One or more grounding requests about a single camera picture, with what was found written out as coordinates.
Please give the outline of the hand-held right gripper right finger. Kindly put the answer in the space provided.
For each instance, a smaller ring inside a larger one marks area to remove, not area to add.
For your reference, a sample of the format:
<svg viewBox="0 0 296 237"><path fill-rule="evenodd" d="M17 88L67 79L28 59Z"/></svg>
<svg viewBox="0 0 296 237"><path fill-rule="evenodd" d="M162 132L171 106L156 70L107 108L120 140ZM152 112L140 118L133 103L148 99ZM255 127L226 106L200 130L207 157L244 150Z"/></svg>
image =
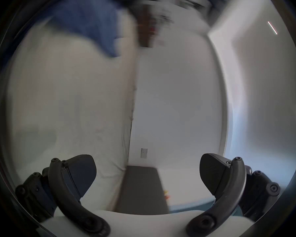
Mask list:
<svg viewBox="0 0 296 237"><path fill-rule="evenodd" d="M281 191L279 184L260 170L253 172L241 157L229 160L217 154L204 154L199 172L216 200L187 224L186 233L190 237L208 236L237 209L242 216L256 222L276 202Z"/></svg>

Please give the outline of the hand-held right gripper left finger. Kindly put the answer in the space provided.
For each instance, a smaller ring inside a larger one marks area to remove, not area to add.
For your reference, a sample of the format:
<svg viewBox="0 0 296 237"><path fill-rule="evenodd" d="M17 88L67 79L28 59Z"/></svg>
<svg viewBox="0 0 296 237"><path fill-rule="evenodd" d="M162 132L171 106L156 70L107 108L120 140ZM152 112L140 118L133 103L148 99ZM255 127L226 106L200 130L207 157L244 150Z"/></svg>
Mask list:
<svg viewBox="0 0 296 237"><path fill-rule="evenodd" d="M96 164L91 155L78 155L68 160L53 158L42 173L34 172L18 185L15 194L19 203L39 223L53 218L59 208L87 234L109 236L109 224L80 202L96 175Z"/></svg>

